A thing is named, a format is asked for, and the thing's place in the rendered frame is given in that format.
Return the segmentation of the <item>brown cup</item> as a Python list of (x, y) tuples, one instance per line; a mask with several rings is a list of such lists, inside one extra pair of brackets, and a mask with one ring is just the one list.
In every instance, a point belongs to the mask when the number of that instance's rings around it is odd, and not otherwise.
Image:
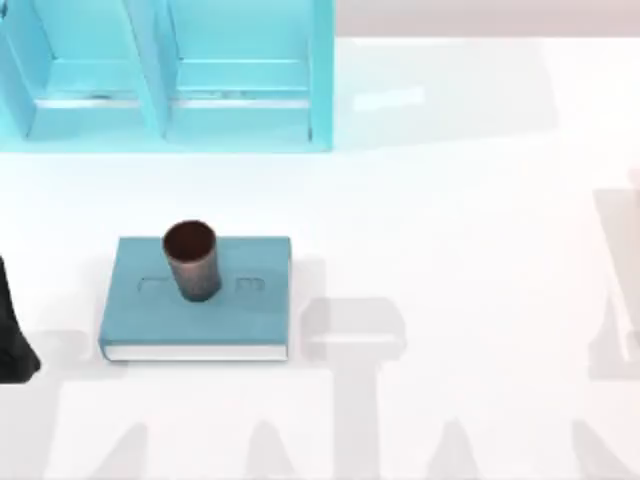
[(183, 220), (172, 225), (162, 238), (162, 247), (182, 296), (204, 302), (221, 288), (217, 236), (200, 220)]

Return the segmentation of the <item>light blue rack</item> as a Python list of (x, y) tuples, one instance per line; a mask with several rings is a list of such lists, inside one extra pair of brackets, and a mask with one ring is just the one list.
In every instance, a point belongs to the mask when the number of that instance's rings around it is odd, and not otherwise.
[(0, 0), (0, 152), (333, 145), (336, 0)]

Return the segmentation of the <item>teal blue book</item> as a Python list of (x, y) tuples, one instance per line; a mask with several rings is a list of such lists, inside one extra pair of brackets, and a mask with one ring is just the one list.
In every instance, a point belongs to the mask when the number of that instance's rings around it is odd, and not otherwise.
[(111, 362), (278, 362), (288, 358), (291, 241), (221, 237), (222, 285), (183, 298), (158, 237), (118, 243), (98, 343)]

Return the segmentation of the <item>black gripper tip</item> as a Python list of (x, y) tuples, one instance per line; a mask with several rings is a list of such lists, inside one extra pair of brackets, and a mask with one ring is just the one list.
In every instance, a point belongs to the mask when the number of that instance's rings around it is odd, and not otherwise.
[(41, 361), (19, 326), (0, 256), (0, 385), (27, 383), (40, 369)]

